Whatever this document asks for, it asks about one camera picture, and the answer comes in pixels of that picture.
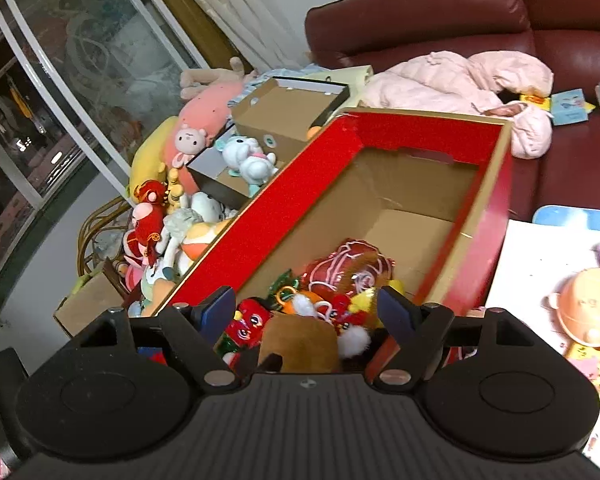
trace white paper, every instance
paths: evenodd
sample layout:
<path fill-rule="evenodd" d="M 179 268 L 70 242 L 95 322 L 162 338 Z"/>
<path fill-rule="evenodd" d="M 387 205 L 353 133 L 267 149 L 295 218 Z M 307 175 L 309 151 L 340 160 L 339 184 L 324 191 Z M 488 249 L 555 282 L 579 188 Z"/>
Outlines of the white paper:
<path fill-rule="evenodd" d="M 571 339 L 546 297 L 581 270 L 599 267 L 599 246 L 600 231 L 510 220 L 486 306 L 507 309 L 564 354 Z M 584 454 L 600 467 L 600 418 Z"/>

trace pink coat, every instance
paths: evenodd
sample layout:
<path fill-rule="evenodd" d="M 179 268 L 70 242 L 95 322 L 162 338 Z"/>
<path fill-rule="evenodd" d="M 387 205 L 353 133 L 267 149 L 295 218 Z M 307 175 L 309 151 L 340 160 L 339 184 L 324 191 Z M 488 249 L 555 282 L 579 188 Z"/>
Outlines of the pink coat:
<path fill-rule="evenodd" d="M 162 161 L 168 168 L 171 167 L 173 158 L 178 153 L 174 140 L 182 125 L 186 124 L 189 128 L 195 128 L 196 130 L 205 130 L 209 139 L 215 137 L 225 125 L 227 117 L 231 113 L 227 103 L 240 95 L 242 88 L 241 81 L 209 85 L 208 88 L 184 105 L 178 114 L 178 121 L 173 127 L 173 132 L 162 151 Z M 178 177 L 187 194 L 199 191 L 196 181 L 193 180 L 185 166 L 178 170 Z"/>
<path fill-rule="evenodd" d="M 549 67 L 523 52 L 481 52 L 469 59 L 453 52 L 432 52 L 373 76 L 362 102 L 373 108 L 510 116 L 513 155 L 536 158 L 551 143 L 549 115 L 526 103 L 512 106 L 515 114 L 489 110 L 503 106 L 496 94 L 504 89 L 548 97 L 553 82 Z"/>

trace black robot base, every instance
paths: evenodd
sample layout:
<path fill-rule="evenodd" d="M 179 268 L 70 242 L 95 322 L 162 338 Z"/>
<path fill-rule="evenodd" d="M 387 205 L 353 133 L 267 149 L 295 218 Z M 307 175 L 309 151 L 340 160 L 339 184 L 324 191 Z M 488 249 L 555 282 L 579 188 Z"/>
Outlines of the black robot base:
<path fill-rule="evenodd" d="M 209 344 L 232 311 L 228 288 L 153 318 L 111 309 L 31 377 L 0 352 L 13 479 L 600 479 L 580 452 L 595 388 L 504 310 L 455 317 L 383 288 L 378 315 L 400 351 L 373 384 L 281 374 L 275 354 L 239 378 Z M 477 352 L 442 367 L 459 346 Z"/>

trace open cardboard box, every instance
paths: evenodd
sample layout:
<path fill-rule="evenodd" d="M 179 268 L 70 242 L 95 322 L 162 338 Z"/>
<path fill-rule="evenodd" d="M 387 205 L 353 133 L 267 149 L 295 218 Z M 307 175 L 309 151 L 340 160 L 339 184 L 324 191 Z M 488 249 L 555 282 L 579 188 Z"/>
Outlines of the open cardboard box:
<path fill-rule="evenodd" d="M 217 140 L 226 142 L 236 133 L 232 127 Z M 282 168 L 282 165 L 281 161 L 276 163 L 277 168 Z M 204 149 L 187 165 L 187 169 L 200 191 L 232 209 L 241 209 L 251 199 L 247 182 L 239 176 L 229 175 L 222 153 L 213 146 Z"/>
<path fill-rule="evenodd" d="M 232 117 L 238 133 L 286 164 L 306 146 L 309 128 L 322 126 L 349 95 L 343 83 L 272 77 L 235 105 Z"/>
<path fill-rule="evenodd" d="M 286 269 L 362 238 L 395 260 L 417 304 L 457 314 L 484 297 L 507 226 L 510 123 L 357 108 L 335 118 L 245 208 L 166 304 L 197 304 L 218 286 L 264 297 Z M 397 351 L 389 338 L 367 369 Z"/>

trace metal bolt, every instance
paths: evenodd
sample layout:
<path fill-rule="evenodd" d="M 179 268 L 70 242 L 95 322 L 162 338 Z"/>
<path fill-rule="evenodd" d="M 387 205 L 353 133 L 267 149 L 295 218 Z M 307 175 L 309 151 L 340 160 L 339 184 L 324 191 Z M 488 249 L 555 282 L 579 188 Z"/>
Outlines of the metal bolt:
<path fill-rule="evenodd" d="M 411 374 L 406 370 L 385 370 L 380 374 L 380 380 L 391 386 L 404 386 L 411 381 Z"/>
<path fill-rule="evenodd" d="M 205 374 L 205 383 L 209 386 L 228 386 L 235 376 L 229 370 L 211 370 Z"/>

